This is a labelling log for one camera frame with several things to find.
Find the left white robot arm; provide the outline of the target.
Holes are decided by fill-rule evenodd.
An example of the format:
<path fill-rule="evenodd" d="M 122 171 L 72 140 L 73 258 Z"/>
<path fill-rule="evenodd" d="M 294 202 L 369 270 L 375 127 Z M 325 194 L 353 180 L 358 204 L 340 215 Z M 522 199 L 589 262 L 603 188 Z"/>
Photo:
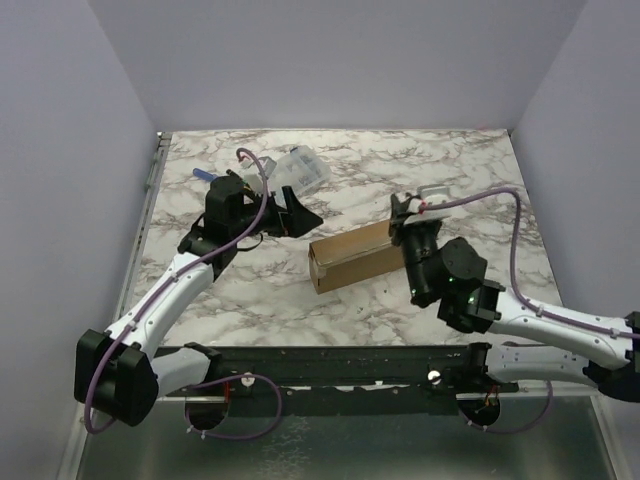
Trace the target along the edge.
<path fill-rule="evenodd" d="M 85 427 L 99 432 L 94 411 L 129 426 L 140 424 L 157 399 L 184 387 L 206 395 L 220 385 L 219 353 L 188 343 L 167 357 L 157 351 L 196 297 L 219 279 L 248 236 L 299 238 L 322 225 L 293 189 L 256 192 L 234 173 L 214 179 L 200 217 L 183 237 L 169 267 L 134 307 L 105 331 L 78 340 L 74 397 Z"/>

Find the brown cardboard express box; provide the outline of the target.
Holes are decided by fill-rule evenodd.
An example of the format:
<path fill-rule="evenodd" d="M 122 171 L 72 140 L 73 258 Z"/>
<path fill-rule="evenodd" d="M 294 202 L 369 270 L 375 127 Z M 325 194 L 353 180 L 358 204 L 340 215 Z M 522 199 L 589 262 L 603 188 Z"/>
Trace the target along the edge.
<path fill-rule="evenodd" d="M 391 243 L 390 222 L 376 222 L 309 244 L 311 283 L 317 294 L 334 291 L 404 267 Z"/>

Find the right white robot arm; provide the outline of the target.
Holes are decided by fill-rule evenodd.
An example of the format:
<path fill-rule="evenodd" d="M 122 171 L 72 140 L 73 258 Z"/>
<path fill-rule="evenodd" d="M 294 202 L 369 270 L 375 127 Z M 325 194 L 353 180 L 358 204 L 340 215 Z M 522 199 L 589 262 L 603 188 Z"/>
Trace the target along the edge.
<path fill-rule="evenodd" d="M 438 307 L 438 318 L 461 333 L 527 339 L 525 346 L 490 347 L 459 367 L 461 383 L 481 391 L 494 380 L 564 381 L 596 388 L 629 403 L 639 400 L 639 314 L 591 315 L 530 299 L 516 284 L 486 279 L 487 262 L 462 238 L 439 245 L 451 210 L 485 198 L 453 200 L 445 187 L 422 187 L 390 198 L 389 236 L 400 248 L 411 302 Z"/>

